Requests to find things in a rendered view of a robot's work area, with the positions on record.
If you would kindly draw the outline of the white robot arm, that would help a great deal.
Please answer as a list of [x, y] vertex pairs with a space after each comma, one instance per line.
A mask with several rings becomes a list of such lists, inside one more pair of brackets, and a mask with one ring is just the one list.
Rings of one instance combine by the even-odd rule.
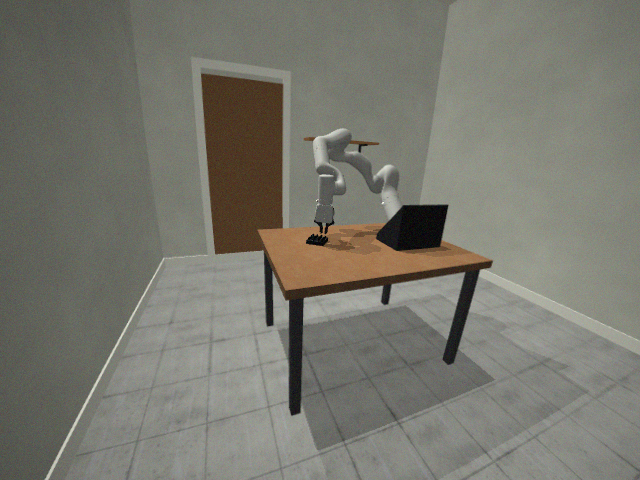
[[[331, 205], [334, 195], [346, 193], [344, 177], [337, 168], [329, 164], [329, 159], [335, 162], [346, 162], [362, 174], [371, 192], [381, 193], [380, 200], [389, 221], [403, 206], [397, 193], [399, 172], [393, 165], [386, 165], [375, 176], [372, 175], [371, 163], [364, 155], [357, 151], [343, 151], [351, 138], [349, 130], [338, 129], [314, 139], [315, 167], [320, 174], [317, 202], [321, 205]], [[337, 143], [341, 144], [337, 145]]]

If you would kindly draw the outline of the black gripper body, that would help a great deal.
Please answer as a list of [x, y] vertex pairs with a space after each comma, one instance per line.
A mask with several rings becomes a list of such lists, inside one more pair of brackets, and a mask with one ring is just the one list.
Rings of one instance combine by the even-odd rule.
[[333, 220], [333, 205], [319, 205], [316, 207], [315, 221], [321, 223], [331, 223]]

